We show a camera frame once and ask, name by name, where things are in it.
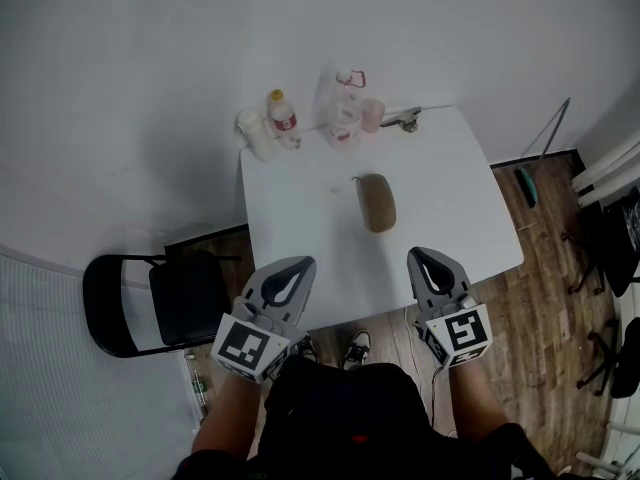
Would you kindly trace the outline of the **dark metal tool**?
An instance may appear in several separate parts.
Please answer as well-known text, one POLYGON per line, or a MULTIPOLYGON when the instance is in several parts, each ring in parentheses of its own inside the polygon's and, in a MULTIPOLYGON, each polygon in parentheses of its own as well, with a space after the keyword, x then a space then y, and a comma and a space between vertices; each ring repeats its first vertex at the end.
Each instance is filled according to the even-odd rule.
POLYGON ((388 128, 398 126, 406 133, 413 133, 419 127, 418 116, 421 112, 421 107, 415 107, 409 110, 405 110, 401 113, 391 116, 389 119, 384 120, 380 124, 380 127, 388 128))

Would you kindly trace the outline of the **person's left forearm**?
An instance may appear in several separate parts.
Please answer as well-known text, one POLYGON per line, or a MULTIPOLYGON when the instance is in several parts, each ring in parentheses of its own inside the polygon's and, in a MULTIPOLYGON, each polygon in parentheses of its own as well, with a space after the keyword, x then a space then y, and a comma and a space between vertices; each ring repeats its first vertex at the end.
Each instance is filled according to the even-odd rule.
POLYGON ((192 444, 192 453, 224 452, 246 461, 255 437, 261 386, 228 374, 192 444))

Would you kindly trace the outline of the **red label water bottle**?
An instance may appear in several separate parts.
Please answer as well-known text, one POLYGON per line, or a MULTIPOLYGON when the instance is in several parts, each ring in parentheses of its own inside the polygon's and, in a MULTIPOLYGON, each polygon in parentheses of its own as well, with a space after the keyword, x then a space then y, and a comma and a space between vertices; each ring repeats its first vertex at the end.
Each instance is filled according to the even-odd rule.
POLYGON ((293 151, 301 147, 297 115, 280 89, 272 90, 269 94, 268 117, 271 128, 283 148, 293 151))

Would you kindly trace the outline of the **pink cup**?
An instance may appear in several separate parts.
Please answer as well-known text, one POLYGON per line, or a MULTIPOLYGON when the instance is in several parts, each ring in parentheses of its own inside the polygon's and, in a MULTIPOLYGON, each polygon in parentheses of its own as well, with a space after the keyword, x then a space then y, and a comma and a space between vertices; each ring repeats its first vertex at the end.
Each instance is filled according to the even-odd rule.
POLYGON ((378 99, 367 98, 362 101, 362 130, 374 134, 382 123, 385 105, 378 99))

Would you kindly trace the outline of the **large clear plastic jug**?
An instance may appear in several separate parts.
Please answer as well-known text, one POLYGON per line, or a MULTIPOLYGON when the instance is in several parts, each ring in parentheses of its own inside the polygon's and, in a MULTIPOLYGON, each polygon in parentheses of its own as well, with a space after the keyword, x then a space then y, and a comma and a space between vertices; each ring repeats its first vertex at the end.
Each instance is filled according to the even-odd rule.
POLYGON ((366 85, 362 70, 340 64, 319 77, 313 103, 315 125, 341 153, 351 153, 360 145, 366 85))

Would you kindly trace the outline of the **broom with green head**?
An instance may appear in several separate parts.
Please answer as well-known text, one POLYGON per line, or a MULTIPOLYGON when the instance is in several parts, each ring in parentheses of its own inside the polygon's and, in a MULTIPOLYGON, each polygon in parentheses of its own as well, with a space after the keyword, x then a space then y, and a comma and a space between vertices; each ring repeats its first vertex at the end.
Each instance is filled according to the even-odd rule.
MULTIPOLYGON (((538 140, 542 138, 546 132, 548 132, 548 136, 544 144, 544 148, 539 154, 537 161, 544 159, 546 154, 548 153, 549 148, 553 143, 555 136, 558 132, 558 129, 565 118, 565 115, 567 113, 567 110, 569 109, 570 104, 571 104, 571 98, 568 97, 561 104, 561 106, 554 113, 554 115, 547 122, 547 124, 543 126, 542 130, 538 133, 538 135, 531 142, 531 144, 526 148, 525 152, 528 152, 538 142, 538 140)), ((527 169, 525 167, 519 167, 514 171, 514 175, 528 207, 530 209, 535 208, 539 202, 539 195, 538 195, 538 190, 535 185, 535 181, 533 177, 533 168, 527 169)))

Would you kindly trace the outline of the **person's right forearm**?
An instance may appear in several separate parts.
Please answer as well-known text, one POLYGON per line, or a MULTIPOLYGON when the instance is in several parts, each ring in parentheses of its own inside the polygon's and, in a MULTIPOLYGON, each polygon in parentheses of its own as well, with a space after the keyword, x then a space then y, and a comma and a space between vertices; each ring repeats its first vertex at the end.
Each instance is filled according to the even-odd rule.
POLYGON ((509 422, 480 360, 451 368, 449 385, 459 438, 480 442, 509 422))

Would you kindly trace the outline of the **person's black clothing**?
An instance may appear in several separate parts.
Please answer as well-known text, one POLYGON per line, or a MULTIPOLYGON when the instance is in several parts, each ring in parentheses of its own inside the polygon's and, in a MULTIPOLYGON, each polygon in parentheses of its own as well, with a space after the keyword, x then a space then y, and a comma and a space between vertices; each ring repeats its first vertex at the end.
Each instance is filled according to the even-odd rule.
POLYGON ((172 480, 555 480, 516 424, 477 444, 436 432, 392 364, 347 372, 289 358, 265 407, 256 456, 207 448, 172 480))

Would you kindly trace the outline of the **green label bottle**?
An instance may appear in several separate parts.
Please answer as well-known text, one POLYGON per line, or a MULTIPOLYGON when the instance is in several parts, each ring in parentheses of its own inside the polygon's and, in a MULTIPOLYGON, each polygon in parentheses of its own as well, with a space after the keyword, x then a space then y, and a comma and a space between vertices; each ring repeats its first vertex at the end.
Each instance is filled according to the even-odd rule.
POLYGON ((196 396, 199 410, 201 413, 200 421, 203 422, 209 412, 207 407, 206 383, 204 378, 199 373, 196 356, 191 349, 188 349, 185 352, 184 358, 189 369, 192 389, 196 396))

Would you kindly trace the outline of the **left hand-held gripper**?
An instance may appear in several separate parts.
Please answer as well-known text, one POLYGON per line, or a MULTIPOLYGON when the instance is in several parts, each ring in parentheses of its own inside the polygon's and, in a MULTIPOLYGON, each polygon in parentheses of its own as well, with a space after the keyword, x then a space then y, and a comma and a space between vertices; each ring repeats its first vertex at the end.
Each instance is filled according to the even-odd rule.
POLYGON ((256 384, 274 379, 306 333, 298 324, 316 275, 311 256, 277 260, 257 269, 220 322, 211 356, 226 370, 256 384), (273 304, 280 313, 253 304, 273 304))

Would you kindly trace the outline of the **black folding chair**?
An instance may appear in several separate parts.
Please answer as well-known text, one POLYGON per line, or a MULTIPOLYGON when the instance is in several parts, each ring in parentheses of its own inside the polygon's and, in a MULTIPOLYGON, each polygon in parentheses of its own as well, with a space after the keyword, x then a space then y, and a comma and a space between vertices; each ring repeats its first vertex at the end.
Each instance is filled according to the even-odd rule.
POLYGON ((173 352, 211 343, 231 302, 221 263, 239 256, 216 256, 205 250, 187 255, 106 254, 92 260, 83 281, 87 327, 94 342, 116 358, 173 352), (151 267, 149 282, 163 345, 140 349, 135 344, 122 301, 122 267, 127 261, 151 267))

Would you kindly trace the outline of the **person's right shoe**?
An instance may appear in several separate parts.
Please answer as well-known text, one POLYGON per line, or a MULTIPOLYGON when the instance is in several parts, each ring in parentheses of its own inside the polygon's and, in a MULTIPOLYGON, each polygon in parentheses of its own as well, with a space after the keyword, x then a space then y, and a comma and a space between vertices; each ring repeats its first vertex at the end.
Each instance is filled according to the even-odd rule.
POLYGON ((363 366, 371 350, 371 335, 366 330, 359 330, 351 339, 348 349, 340 363, 345 371, 363 366))

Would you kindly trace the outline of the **white cup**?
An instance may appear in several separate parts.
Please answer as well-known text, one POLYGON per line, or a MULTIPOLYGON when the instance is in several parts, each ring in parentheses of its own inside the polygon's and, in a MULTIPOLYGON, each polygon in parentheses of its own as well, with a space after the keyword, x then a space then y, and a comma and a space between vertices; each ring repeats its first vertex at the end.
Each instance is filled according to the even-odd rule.
POLYGON ((263 163, 274 158, 273 139, 267 131, 262 114, 253 107, 242 109, 236 116, 236 127, 253 155, 263 163))

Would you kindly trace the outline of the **white vertical pipes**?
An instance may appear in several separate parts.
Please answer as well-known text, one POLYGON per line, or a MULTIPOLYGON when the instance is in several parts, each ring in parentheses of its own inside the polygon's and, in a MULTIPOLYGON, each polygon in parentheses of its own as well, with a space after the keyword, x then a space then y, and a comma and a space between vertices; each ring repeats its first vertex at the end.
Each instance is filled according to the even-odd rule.
POLYGON ((578 194, 588 186, 595 186, 603 179, 605 182, 600 187, 595 187, 591 192, 578 198, 578 205, 581 208, 599 202, 640 180, 640 132, 630 136, 574 177, 571 180, 571 189, 578 194))

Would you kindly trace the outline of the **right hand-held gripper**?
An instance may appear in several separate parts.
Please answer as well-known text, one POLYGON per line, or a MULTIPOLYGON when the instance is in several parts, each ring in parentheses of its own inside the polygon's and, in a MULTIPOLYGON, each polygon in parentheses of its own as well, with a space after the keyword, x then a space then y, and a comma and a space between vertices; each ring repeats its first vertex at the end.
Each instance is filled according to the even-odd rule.
MULTIPOLYGON (((468 290, 469 279, 462 265, 434 249, 411 248, 407 267, 421 309, 433 308, 433 294, 458 296, 468 290)), ((487 306, 470 294, 435 312, 421 311, 415 327, 443 369, 475 360, 490 347, 487 306)))

